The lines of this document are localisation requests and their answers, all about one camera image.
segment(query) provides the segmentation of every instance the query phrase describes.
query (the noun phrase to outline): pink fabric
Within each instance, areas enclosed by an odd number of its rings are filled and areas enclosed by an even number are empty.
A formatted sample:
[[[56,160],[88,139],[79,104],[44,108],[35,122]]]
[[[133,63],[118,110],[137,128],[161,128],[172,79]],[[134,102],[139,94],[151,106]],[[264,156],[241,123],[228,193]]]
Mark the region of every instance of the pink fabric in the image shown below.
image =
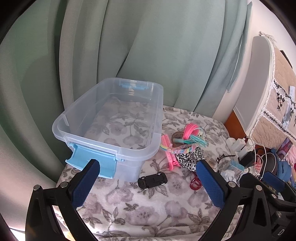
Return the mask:
[[[296,170],[292,168],[292,177],[294,179],[294,182],[296,182]]]
[[[296,147],[294,145],[292,145],[292,147],[290,148],[286,156],[286,159],[291,167],[293,167],[296,164]]]
[[[255,169],[257,170],[257,172],[260,172],[262,168],[262,162],[261,162],[260,156],[256,155],[256,157],[257,159],[256,159]]]

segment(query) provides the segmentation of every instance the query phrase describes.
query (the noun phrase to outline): phone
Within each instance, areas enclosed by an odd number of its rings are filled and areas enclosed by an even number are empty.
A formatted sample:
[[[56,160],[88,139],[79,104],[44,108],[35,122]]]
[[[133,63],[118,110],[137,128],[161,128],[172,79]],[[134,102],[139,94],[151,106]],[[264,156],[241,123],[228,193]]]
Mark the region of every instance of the phone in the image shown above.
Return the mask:
[[[291,140],[287,137],[283,144],[279,147],[279,149],[276,151],[276,155],[279,159],[283,160],[286,155],[288,154],[290,148],[292,147],[293,143]]]

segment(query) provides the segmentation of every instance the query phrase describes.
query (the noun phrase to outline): leopard print scrunchie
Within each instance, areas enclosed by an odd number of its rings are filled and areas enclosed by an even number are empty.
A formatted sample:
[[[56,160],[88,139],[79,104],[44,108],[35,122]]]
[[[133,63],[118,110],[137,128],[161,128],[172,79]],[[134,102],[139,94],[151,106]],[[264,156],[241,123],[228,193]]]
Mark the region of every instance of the leopard print scrunchie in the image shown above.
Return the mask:
[[[199,160],[204,159],[204,156],[200,147],[197,147],[194,150],[194,152],[189,152],[186,154],[183,154],[183,153],[176,154],[176,158],[180,163],[181,167],[188,168],[190,171],[195,172],[196,163]]]

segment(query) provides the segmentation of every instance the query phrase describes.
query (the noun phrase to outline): white cable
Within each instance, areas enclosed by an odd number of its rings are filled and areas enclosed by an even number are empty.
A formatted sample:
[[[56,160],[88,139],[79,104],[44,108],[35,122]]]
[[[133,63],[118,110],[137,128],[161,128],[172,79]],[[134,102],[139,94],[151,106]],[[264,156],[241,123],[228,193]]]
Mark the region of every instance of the white cable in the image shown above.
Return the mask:
[[[274,171],[274,169],[275,169],[275,167],[276,167],[276,157],[275,157],[275,155],[273,154],[273,153],[271,153],[271,152],[268,152],[267,154],[272,154],[273,156],[274,156],[274,168],[272,169],[272,171],[271,172],[273,172]]]
[[[267,164],[267,153],[266,153],[266,149],[265,149],[265,146],[264,145],[262,145],[261,143],[257,143],[257,145],[263,146],[264,147],[264,151],[265,151],[265,165],[264,165],[262,176],[260,177],[260,180],[261,180],[263,178],[263,175],[264,175],[264,172],[265,172],[265,168],[266,168],[266,164]]]
[[[251,140],[251,142],[252,142],[252,144],[254,146],[255,162],[254,162],[254,169],[253,169],[253,172],[252,172],[252,175],[254,175],[254,170],[255,170],[255,165],[256,165],[256,148],[255,148],[255,142],[252,140],[252,138],[250,136],[247,137],[247,138],[249,138]]]

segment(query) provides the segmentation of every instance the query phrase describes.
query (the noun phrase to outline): white wall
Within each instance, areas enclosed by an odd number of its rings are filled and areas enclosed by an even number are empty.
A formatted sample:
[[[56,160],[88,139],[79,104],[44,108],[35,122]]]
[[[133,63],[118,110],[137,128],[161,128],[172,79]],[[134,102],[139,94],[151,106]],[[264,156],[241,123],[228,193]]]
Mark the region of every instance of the white wall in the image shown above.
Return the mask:
[[[250,16],[250,26],[246,43],[246,51],[243,57],[242,67],[230,93],[225,93],[215,114],[214,119],[224,123],[233,110],[244,84],[252,55],[252,40],[259,31],[274,36],[276,45],[283,50],[289,59],[294,72],[296,71],[296,46],[280,20],[263,5],[259,0],[248,0],[253,2]]]

